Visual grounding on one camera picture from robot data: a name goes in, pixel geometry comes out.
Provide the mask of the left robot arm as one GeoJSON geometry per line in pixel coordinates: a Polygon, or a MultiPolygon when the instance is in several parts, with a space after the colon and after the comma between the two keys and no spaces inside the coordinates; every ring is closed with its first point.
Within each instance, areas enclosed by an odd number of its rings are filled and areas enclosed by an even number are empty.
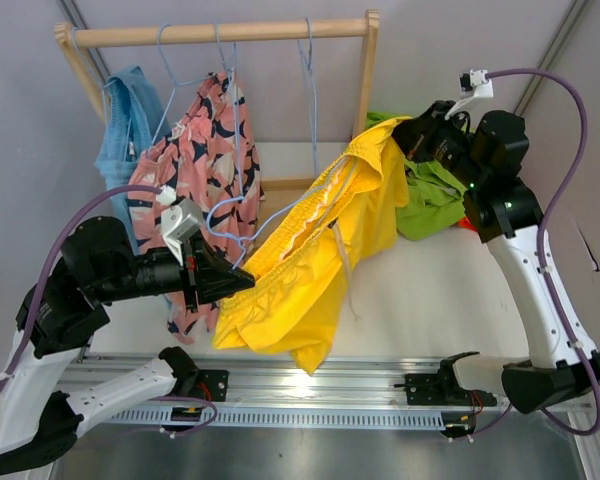
{"type": "Polygon", "coordinates": [[[184,261],[166,247],[132,251],[120,220],[81,223],[53,255],[39,302],[27,293],[13,344],[25,347],[0,392],[0,476],[54,463],[89,430],[154,398],[211,398],[201,371],[180,347],[112,381],[70,393],[56,385],[93,334],[110,321],[113,302],[180,292],[195,309],[254,287],[254,277],[215,252],[202,233],[182,245],[184,261]]]}

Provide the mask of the blue hanger of pink shorts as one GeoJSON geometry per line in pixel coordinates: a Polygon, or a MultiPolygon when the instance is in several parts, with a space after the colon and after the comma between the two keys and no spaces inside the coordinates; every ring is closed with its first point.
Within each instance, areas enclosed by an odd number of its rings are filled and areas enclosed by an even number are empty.
{"type": "Polygon", "coordinates": [[[171,108],[171,105],[173,103],[173,100],[175,98],[177,91],[183,87],[197,85],[208,78],[208,75],[205,75],[203,77],[196,78],[193,80],[188,80],[188,81],[180,81],[177,78],[177,76],[176,76],[175,72],[173,71],[172,66],[167,58],[167,55],[165,54],[164,49],[163,49],[162,35],[163,35],[163,32],[168,27],[171,27],[170,23],[165,23],[159,27],[158,32],[156,34],[156,48],[157,48],[158,54],[161,58],[162,64],[169,76],[170,81],[171,81],[172,89],[171,89],[171,93],[169,95],[168,101],[166,102],[166,105],[164,106],[163,114],[160,118],[158,126],[156,127],[156,130],[153,134],[152,143],[155,143],[158,140],[158,137],[161,135],[163,127],[166,125],[167,114],[169,113],[169,109],[171,108]]]}

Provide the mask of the orange shorts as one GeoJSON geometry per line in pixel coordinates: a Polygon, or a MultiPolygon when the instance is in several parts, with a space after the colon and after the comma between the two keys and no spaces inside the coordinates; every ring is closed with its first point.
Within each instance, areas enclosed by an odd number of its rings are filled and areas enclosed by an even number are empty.
{"type": "Polygon", "coordinates": [[[460,228],[464,228],[464,229],[476,232],[476,228],[474,227],[474,225],[470,222],[470,220],[467,217],[463,217],[462,219],[460,219],[457,222],[457,226],[460,228]]]}

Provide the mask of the yellow shorts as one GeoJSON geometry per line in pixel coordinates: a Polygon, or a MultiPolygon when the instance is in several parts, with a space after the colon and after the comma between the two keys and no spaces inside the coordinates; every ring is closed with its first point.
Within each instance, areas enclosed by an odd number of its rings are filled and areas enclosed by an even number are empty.
{"type": "Polygon", "coordinates": [[[409,192],[392,137],[401,118],[358,135],[246,261],[251,289],[222,301],[212,345],[292,355],[313,374],[331,352],[356,265],[394,245],[409,192]]]}

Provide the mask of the wooden clothes rack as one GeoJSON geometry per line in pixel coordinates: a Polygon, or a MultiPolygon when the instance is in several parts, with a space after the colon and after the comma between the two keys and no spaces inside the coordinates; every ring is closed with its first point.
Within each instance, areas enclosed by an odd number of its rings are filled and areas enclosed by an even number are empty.
{"type": "MultiPolygon", "coordinates": [[[[299,193],[316,178],[311,160],[307,94],[297,47],[300,40],[303,48],[307,48],[305,19],[219,23],[228,63],[232,62],[232,44],[237,46],[236,79],[246,97],[257,146],[294,143],[301,147],[301,156],[296,160],[264,161],[265,192],[299,193]]],[[[369,9],[360,18],[310,20],[318,98],[318,144],[330,143],[334,149],[342,150],[344,143],[364,128],[371,99],[380,15],[377,10],[369,9]]],[[[90,53],[117,52],[150,67],[148,75],[160,92],[164,108],[172,85],[156,48],[156,34],[163,24],[79,29],[76,38],[90,53]]],[[[72,27],[68,22],[58,23],[54,36],[82,86],[88,78],[84,77],[82,65],[71,46],[72,27]]],[[[216,46],[214,23],[171,24],[163,32],[162,43],[180,81],[224,70],[216,46]]],[[[197,88],[198,84],[177,91],[168,113],[171,123],[184,115],[197,88]]]]}

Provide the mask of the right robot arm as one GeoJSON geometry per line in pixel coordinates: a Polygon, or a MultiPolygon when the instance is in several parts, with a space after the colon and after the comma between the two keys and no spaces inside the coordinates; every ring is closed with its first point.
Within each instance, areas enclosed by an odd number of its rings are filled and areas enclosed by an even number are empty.
{"type": "Polygon", "coordinates": [[[438,395],[459,403],[472,390],[504,395],[523,414],[581,397],[600,385],[600,351],[575,313],[553,261],[543,213],[519,178],[529,148],[523,118],[494,110],[465,132],[451,101],[401,121],[393,140],[415,163],[439,162],[466,188],[463,205],[499,265],[523,322],[529,354],[477,352],[445,359],[438,395]]]}

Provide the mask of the green shorts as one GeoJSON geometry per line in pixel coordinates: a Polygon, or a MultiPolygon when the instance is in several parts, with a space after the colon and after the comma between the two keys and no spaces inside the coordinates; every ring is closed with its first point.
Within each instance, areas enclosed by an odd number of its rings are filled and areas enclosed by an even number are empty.
{"type": "Polygon", "coordinates": [[[466,188],[438,162],[408,161],[386,137],[381,163],[383,178],[372,195],[372,226],[365,235],[378,249],[392,246],[398,234],[419,241],[465,219],[466,188]]]}

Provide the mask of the pink patterned shorts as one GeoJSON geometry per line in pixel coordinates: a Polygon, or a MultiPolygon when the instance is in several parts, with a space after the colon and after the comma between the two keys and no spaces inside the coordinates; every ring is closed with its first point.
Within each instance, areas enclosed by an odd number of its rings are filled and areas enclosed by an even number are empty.
{"type": "Polygon", "coordinates": [[[253,248],[258,226],[260,162],[246,99],[238,88],[244,199],[237,202],[233,114],[225,73],[200,85],[194,102],[171,132],[145,150],[131,177],[133,185],[170,186],[202,210],[203,234],[232,264],[241,264],[253,248]]]}

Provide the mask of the light blue shorts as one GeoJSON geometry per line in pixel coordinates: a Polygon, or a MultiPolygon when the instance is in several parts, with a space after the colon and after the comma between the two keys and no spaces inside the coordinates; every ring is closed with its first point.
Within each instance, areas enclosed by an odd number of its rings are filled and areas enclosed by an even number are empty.
{"type": "Polygon", "coordinates": [[[111,75],[105,133],[95,166],[109,190],[126,186],[141,154],[170,133],[159,95],[139,66],[111,75]]]}

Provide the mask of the blue hanger of green shorts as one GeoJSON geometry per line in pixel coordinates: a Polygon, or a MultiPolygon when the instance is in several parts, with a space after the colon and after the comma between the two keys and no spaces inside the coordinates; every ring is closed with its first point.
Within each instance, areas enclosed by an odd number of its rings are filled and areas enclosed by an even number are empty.
{"type": "Polygon", "coordinates": [[[311,142],[311,160],[313,173],[315,177],[319,176],[319,162],[318,162],[318,98],[317,98],[317,87],[314,75],[314,62],[313,62],[313,28],[312,22],[309,18],[305,19],[308,37],[307,37],[307,48],[304,49],[302,42],[297,41],[298,53],[301,62],[302,77],[304,88],[307,94],[308,101],[308,124],[310,132],[311,142]]]}

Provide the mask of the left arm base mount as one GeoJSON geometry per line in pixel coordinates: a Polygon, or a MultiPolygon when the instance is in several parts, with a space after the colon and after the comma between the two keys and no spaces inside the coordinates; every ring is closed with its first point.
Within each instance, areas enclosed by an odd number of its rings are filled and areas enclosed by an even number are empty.
{"type": "Polygon", "coordinates": [[[172,396],[225,402],[229,386],[228,370],[197,370],[186,373],[176,381],[172,396]]]}

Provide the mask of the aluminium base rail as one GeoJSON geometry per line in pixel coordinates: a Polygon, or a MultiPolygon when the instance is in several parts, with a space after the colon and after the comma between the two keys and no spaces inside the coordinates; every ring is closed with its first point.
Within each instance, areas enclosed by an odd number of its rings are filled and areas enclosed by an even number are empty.
{"type": "MultiPolygon", "coordinates": [[[[460,405],[413,405],[404,383],[406,374],[429,374],[439,359],[345,358],[322,364],[313,376],[280,356],[191,355],[201,369],[229,372],[227,400],[221,406],[236,408],[300,409],[438,409],[466,411],[460,405]]],[[[88,355],[71,364],[58,387],[71,392],[113,380],[150,360],[147,356],[88,355]]]]}

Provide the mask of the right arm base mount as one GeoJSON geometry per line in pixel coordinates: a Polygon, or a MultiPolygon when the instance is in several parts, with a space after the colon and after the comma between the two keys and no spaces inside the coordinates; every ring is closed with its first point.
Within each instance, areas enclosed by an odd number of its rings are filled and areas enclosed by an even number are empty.
{"type": "Polygon", "coordinates": [[[481,390],[466,390],[446,374],[405,374],[394,385],[402,390],[412,406],[495,407],[493,394],[481,390]]]}

